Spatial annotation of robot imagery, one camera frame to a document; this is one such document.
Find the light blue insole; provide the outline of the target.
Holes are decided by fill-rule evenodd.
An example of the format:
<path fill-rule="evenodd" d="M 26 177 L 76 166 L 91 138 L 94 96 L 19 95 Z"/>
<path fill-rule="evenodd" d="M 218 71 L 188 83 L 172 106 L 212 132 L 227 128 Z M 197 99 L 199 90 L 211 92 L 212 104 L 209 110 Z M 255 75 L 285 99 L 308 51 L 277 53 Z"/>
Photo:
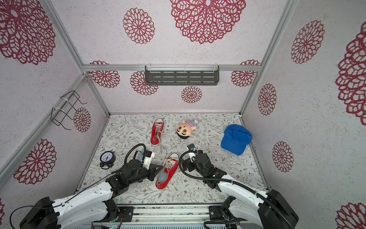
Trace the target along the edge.
<path fill-rule="evenodd" d="M 134 159 L 139 160 L 142 162 L 144 160 L 144 153 L 142 151 L 137 150 L 133 156 Z"/>

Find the red sneaker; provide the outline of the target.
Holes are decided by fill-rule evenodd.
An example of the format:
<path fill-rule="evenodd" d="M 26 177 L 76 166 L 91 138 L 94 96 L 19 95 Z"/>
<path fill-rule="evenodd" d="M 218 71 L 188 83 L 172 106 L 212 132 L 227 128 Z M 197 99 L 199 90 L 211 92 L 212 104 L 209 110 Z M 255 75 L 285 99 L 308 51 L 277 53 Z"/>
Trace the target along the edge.
<path fill-rule="evenodd" d="M 160 171 L 155 183 L 158 189 L 164 189 L 170 182 L 179 167 L 179 154 L 172 153 L 168 156 L 163 164 L 163 169 Z"/>
<path fill-rule="evenodd" d="M 151 144 L 158 145 L 160 143 L 161 135 L 164 130 L 164 120 L 157 118 L 152 125 Z"/>

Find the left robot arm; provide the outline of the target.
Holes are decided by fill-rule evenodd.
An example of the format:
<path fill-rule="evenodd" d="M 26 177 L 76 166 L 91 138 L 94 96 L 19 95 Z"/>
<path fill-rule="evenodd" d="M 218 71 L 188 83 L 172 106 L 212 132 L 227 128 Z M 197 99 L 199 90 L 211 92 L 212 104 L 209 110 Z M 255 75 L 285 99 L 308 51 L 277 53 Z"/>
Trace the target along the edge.
<path fill-rule="evenodd" d="M 127 192 L 129 186 L 145 179 L 154 181 L 162 165 L 144 168 L 141 161 L 132 159 L 108 175 L 104 182 L 65 198 L 40 199 L 31 206 L 20 222 L 21 229 L 73 229 L 91 222 L 109 222 L 120 217 L 114 198 Z"/>

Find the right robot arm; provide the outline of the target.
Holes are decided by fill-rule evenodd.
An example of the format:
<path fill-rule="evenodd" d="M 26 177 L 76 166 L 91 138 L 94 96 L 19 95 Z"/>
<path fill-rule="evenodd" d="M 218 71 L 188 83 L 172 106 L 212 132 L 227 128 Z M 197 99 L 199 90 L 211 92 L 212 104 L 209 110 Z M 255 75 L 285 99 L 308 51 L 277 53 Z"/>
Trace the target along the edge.
<path fill-rule="evenodd" d="M 184 159 L 182 156 L 193 154 Z M 215 167 L 206 153 L 187 151 L 179 158 L 184 175 L 203 181 L 208 187 L 223 192 L 228 198 L 221 206 L 227 223 L 246 220 L 263 229 L 294 229 L 299 217 L 286 199 L 276 190 L 252 188 Z"/>

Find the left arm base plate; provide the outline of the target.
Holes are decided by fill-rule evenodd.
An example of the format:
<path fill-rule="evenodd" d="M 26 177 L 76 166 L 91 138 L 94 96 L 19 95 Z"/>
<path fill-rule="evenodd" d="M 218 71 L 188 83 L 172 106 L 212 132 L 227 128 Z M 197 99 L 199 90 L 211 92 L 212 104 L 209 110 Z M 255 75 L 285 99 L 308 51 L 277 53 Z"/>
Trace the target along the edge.
<path fill-rule="evenodd" d="M 134 207 L 127 207 L 127 206 L 122 206 L 122 207 L 118 207 L 119 210 L 118 211 L 112 211 L 112 213 L 108 212 L 106 217 L 95 221 L 95 222 L 100 222 L 100 223 L 109 223 L 109 222 L 131 222 L 132 221 L 132 217 L 133 217 L 133 212 L 134 212 Z"/>

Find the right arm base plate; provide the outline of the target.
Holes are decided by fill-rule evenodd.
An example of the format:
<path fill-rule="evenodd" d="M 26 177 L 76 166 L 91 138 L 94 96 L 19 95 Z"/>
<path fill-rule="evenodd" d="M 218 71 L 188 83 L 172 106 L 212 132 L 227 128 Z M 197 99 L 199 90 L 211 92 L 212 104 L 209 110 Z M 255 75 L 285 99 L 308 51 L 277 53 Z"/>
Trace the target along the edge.
<path fill-rule="evenodd" d="M 209 206 L 209 216 L 211 221 L 229 221 L 233 218 L 228 208 L 218 205 Z"/>

